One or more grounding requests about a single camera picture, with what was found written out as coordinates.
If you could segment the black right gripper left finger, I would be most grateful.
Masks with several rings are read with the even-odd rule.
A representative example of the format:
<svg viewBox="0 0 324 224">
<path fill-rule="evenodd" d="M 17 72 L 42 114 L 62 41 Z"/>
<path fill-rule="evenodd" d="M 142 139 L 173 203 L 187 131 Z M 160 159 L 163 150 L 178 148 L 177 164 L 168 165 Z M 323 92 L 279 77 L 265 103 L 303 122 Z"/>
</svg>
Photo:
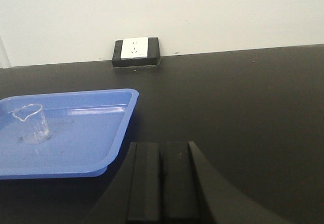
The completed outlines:
<svg viewBox="0 0 324 224">
<path fill-rule="evenodd" d="M 156 143 L 131 143 L 127 156 L 88 216 L 89 223 L 159 223 L 160 155 Z"/>
</svg>

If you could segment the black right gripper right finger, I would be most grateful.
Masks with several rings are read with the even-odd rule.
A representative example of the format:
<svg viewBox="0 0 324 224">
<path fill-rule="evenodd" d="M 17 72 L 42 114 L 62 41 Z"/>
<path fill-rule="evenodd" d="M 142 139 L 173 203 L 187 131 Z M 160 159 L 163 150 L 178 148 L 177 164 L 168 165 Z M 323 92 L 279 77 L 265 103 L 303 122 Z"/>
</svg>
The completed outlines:
<svg viewBox="0 0 324 224">
<path fill-rule="evenodd" d="M 166 142 L 163 171 L 164 223 L 289 223 L 231 184 L 193 141 Z"/>
</svg>

